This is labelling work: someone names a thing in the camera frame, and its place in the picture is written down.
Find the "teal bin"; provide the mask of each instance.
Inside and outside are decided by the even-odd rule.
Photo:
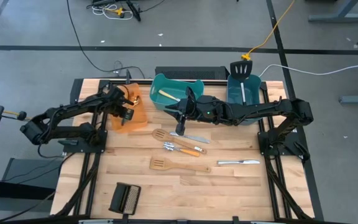
[[[177,103],[177,101],[161,95],[160,93],[158,93],[158,91],[162,90],[165,93],[174,96],[175,98],[183,99],[187,98],[187,87],[190,87],[193,90],[196,99],[198,99],[204,93],[204,83],[201,80],[197,80],[194,83],[190,83],[170,80],[165,78],[164,74],[158,74],[154,78],[152,86],[150,88],[150,99],[153,101],[154,106],[158,110],[168,110],[165,108],[165,106],[175,104]]]
[[[262,83],[261,79],[256,75],[250,75],[244,81],[244,91],[246,94],[246,105],[259,104],[259,88]],[[227,78],[226,101],[228,103],[242,104],[242,93],[240,82],[233,79],[231,75]],[[250,125],[260,118],[252,118],[244,120],[240,125]]]

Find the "white cable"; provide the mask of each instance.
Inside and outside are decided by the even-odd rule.
[[[106,9],[111,9],[111,10],[116,10],[118,9],[118,7],[115,5],[115,4],[109,4],[107,5],[106,7],[94,7],[92,6],[92,13],[97,15],[97,16],[101,16],[101,15],[104,15],[106,18],[108,19],[116,19],[116,20],[129,20],[129,19],[132,19],[134,17],[133,13],[131,11],[124,11],[122,13],[130,13],[131,14],[131,17],[130,18],[116,18],[116,17],[109,17],[107,16],[106,14]]]
[[[289,69],[289,70],[293,70],[293,71],[301,72],[301,73],[306,73],[306,74],[310,74],[310,75],[330,75],[330,74],[334,74],[334,73],[337,73],[337,72],[345,71],[345,70],[347,70],[347,69],[358,68],[358,65],[355,65],[355,66],[350,66],[350,67],[342,68],[342,69],[339,69],[339,70],[336,70],[336,71],[333,71],[333,72],[313,73],[313,72],[306,72],[306,71],[302,71],[302,70],[298,70],[298,69],[295,69],[295,68],[290,68],[290,67],[286,67],[286,66],[282,66],[282,65],[272,64],[272,65],[269,65],[267,68],[265,68],[265,70],[259,75],[259,77],[261,77],[271,66],[277,66],[277,67],[287,68],[287,69]]]

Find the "yellow extension cord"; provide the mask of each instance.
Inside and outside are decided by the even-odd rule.
[[[258,49],[259,47],[262,47],[263,45],[265,45],[267,43],[267,41],[269,40],[269,38],[272,36],[274,30],[277,28],[278,24],[280,23],[280,21],[284,18],[285,14],[291,9],[293,3],[295,2],[295,0],[292,1],[292,3],[290,4],[290,6],[288,7],[288,9],[283,13],[283,15],[278,19],[276,25],[273,27],[272,31],[270,32],[270,34],[267,36],[267,38],[265,39],[265,41],[254,47],[253,49],[251,49],[248,53],[241,55],[241,58],[244,60],[251,60],[251,52],[253,52],[255,49]]]

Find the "wooden handle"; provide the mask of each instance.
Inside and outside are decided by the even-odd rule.
[[[199,157],[200,154],[198,152],[195,151],[191,151],[191,150],[187,150],[187,149],[180,149],[181,152],[184,152],[186,154],[192,155],[192,156],[196,156]]]
[[[188,142],[182,141],[182,140],[180,140],[180,139],[178,139],[178,138],[173,137],[173,142],[176,142],[176,143],[178,143],[178,144],[181,144],[182,146],[186,146],[186,147],[189,148],[189,149],[196,150],[196,149],[195,149],[195,147],[196,147],[195,145],[193,145],[192,143],[188,143]]]
[[[169,95],[168,93],[165,93],[165,92],[162,91],[162,90],[159,90],[158,93],[160,93],[161,95],[166,96],[166,97],[168,97],[168,98],[171,98],[171,99],[173,99],[173,100],[175,100],[175,101],[177,101],[177,102],[180,101],[179,99],[176,99],[175,97]]]
[[[201,171],[201,172],[211,172],[211,168],[209,168],[208,166],[203,166],[203,165],[181,164],[181,166],[179,168],[189,169],[189,170],[194,170],[194,171]]]

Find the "black spatula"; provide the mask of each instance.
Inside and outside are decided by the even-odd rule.
[[[252,61],[243,60],[230,64],[231,77],[240,82],[243,104],[246,102],[246,93],[244,91],[244,81],[249,77],[252,70]]]

